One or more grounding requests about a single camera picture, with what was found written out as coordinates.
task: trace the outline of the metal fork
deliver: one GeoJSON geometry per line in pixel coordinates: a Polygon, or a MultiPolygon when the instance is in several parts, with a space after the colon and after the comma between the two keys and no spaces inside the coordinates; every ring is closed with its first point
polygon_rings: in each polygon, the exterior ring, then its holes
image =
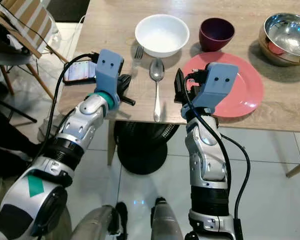
{"type": "Polygon", "coordinates": [[[143,55],[144,55],[144,47],[138,45],[138,47],[136,48],[135,54],[134,54],[134,59],[141,60],[143,55]]]}

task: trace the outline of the pink plate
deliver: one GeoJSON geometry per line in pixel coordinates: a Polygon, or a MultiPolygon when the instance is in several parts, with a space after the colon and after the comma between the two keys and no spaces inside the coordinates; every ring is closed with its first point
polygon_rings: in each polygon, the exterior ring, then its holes
{"type": "MultiPolygon", "coordinates": [[[[242,58],[224,52],[203,52],[191,58],[183,67],[183,74],[192,72],[192,69],[204,69],[208,63],[217,62],[233,64],[239,67],[233,87],[215,108],[213,115],[224,118],[235,118],[251,113],[261,103],[264,96],[264,86],[259,73],[242,58]]],[[[197,85],[187,83],[187,88],[197,85]]]]}

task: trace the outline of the white tile floor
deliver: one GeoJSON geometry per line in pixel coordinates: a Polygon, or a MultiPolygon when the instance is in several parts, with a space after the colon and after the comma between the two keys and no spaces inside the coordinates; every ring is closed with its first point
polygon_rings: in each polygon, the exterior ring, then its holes
{"type": "MultiPolygon", "coordinates": [[[[81,25],[76,32],[77,25],[74,23],[57,25],[63,39],[58,50],[71,59],[81,25]]],[[[63,65],[53,55],[44,55],[38,64],[41,78],[54,91],[63,65]]],[[[38,119],[36,124],[24,124],[27,120],[15,114],[12,124],[37,142],[38,126],[47,116],[51,100],[39,84],[22,70],[13,69],[10,78],[16,94],[14,97],[7,96],[6,101],[38,119]]],[[[128,207],[128,239],[150,239],[150,210],[157,196],[164,196],[174,210],[183,234],[189,232],[191,201],[185,127],[181,126],[168,142],[168,157],[162,168],[147,176],[127,172],[117,154],[112,166],[107,166],[107,140],[103,137],[107,135],[107,127],[108,122],[105,121],[98,129],[76,170],[73,184],[68,188],[67,206],[72,225],[75,226],[90,210],[119,200],[128,207]]],[[[288,170],[300,163],[300,133],[232,128],[220,131],[245,146],[252,161],[250,180],[239,207],[244,239],[300,240],[300,174],[291,179],[285,177],[288,170]]],[[[237,148],[228,142],[225,146],[231,158],[230,211],[233,212],[246,163],[237,148]]]]}

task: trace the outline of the black fan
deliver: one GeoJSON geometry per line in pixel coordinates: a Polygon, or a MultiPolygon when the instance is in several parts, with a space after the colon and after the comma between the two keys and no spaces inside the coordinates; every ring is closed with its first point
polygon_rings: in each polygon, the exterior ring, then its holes
{"type": "Polygon", "coordinates": [[[167,142],[179,125],[116,121],[114,139],[118,157],[131,173],[146,175],[158,170],[168,154],[167,142]]]}

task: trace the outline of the white bowl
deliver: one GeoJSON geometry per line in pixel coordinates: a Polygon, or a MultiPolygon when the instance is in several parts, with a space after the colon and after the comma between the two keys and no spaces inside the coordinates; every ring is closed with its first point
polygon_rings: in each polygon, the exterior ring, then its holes
{"type": "Polygon", "coordinates": [[[135,28],[135,38],[144,51],[156,58],[170,57],[189,40],[189,28],[181,19],[166,15],[151,15],[135,28]]]}

